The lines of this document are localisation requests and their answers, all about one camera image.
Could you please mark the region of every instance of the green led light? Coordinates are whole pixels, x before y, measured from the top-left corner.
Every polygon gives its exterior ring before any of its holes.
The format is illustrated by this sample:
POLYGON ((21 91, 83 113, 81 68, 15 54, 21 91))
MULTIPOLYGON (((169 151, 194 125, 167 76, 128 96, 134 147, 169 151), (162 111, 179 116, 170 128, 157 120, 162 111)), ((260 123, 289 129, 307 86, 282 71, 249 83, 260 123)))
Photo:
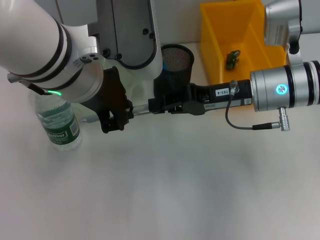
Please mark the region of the green led light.
POLYGON ((62 95, 62 93, 61 92, 58 92, 58 91, 48 91, 48 93, 50 93, 50 94, 55 94, 55 95, 58 95, 58 96, 61 96, 62 95))

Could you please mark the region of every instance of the screw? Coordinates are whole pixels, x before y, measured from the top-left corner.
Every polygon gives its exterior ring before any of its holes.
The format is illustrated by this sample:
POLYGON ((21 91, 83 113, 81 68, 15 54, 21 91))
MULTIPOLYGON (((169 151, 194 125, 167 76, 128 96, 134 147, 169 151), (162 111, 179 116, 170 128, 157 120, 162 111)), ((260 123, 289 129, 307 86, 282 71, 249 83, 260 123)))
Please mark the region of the screw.
POLYGON ((156 37, 156 35, 152 32, 152 33, 150 33, 150 35, 149 35, 149 38, 150 39, 154 39, 156 37))
POLYGON ((149 29, 148 28, 143 29, 142 33, 143 35, 147 35, 149 33, 149 29))
POLYGON ((102 55, 105 57, 105 58, 108 58, 111 54, 111 51, 109 48, 106 48, 105 50, 102 51, 102 55))
POLYGON ((115 56, 115 60, 120 60, 122 59, 122 54, 121 53, 118 53, 116 56, 115 56))

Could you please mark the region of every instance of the green object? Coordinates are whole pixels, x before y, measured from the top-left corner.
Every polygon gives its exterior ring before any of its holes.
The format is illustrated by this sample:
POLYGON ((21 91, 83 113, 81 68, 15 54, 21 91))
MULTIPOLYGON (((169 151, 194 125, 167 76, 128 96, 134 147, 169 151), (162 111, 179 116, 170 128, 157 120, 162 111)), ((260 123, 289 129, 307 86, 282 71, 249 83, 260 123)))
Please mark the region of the green object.
POLYGON ((241 51, 236 50, 236 51, 230 52, 226 56, 226 69, 227 70, 235 69, 235 67, 238 65, 238 62, 239 62, 238 57, 240 56, 240 54, 241 54, 241 51))
POLYGON ((48 91, 48 93, 50 93, 50 94, 55 94, 55 95, 58 95, 58 96, 61 96, 62 95, 62 93, 61 92, 58 92, 58 91, 48 91))
POLYGON ((57 145, 72 143, 80 134, 80 128, 75 117, 63 127, 43 127, 51 142, 57 145))

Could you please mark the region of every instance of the black ring stripe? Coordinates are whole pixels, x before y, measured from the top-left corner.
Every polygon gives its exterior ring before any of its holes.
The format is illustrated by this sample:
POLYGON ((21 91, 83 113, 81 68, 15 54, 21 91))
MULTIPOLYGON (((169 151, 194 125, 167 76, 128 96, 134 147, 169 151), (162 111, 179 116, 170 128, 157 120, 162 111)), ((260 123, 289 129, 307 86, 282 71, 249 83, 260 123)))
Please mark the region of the black ring stripe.
POLYGON ((319 82, 319 88, 320 88, 320 63, 318 61, 312 61, 314 63, 316 73, 318 75, 318 82, 319 82))
POLYGON ((38 70, 34 73, 25 74, 25 75, 19 75, 19 74, 14 73, 15 75, 17 75, 21 78, 35 78, 35 77, 38 77, 38 76, 46 73, 49 69, 51 69, 56 64, 56 62, 58 61, 58 59, 62 53, 62 50, 64 48, 64 33, 62 31, 61 25, 56 20, 55 20, 55 22, 56 22, 56 24, 58 26, 58 30, 59 30, 59 43, 58 43, 56 51, 55 51, 53 57, 51 58, 51 60, 43 68, 41 68, 40 70, 38 70))
POLYGON ((51 90, 51 91, 59 91, 59 90, 65 89, 65 88, 69 87, 71 84, 73 84, 78 79, 81 72, 82 72, 82 69, 77 71, 76 74, 73 75, 73 77, 71 77, 65 84, 62 84, 61 86, 58 86, 55 88, 43 88, 43 89, 44 90, 51 90))
POLYGON ((306 78, 308 81, 308 88, 309 88, 309 100, 307 106, 311 106, 314 104, 315 100, 315 87, 314 87, 314 79, 312 77, 311 68, 308 62, 303 63, 305 72, 306 72, 306 78))
POLYGON ((284 66, 284 70, 286 72, 286 76, 288 78, 288 87, 289 87, 289 108, 293 108, 296 103, 296 92, 295 92, 295 84, 294 77, 292 76, 291 68, 286 65, 284 66))
POLYGON ((66 52, 65 52, 65 55, 64 55, 62 62, 56 68, 56 70, 54 70, 48 76, 45 76, 45 77, 43 77, 41 79, 37 79, 37 80, 29 80, 30 82, 32 82, 34 84, 39 84, 39 83, 44 83, 46 81, 49 81, 49 80, 55 78, 59 73, 61 73, 61 71, 66 67, 67 63, 69 62, 69 59, 71 57, 71 52, 72 52, 72 41, 71 41, 71 36, 70 36, 69 32, 67 31, 67 29, 65 29, 64 26, 62 26, 62 27, 65 31, 66 42, 67 42, 66 52))

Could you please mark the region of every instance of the white table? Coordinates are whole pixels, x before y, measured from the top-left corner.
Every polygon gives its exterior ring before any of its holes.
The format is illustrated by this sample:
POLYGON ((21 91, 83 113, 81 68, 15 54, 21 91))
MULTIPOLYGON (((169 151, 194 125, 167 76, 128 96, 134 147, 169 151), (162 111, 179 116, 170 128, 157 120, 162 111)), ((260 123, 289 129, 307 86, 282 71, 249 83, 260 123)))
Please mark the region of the white table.
MULTIPOLYGON (((302 38, 305 60, 320 60, 319 40, 302 38)), ((187 46, 191 81, 205 85, 198 46, 187 46)), ((6 73, 0 69, 2 240, 320 238, 320 107, 290 109, 286 133, 232 129, 224 110, 145 115, 109 134, 83 124, 81 148, 60 153, 28 90, 6 73)), ((249 126, 276 121, 278 112, 241 107, 230 118, 249 126)))

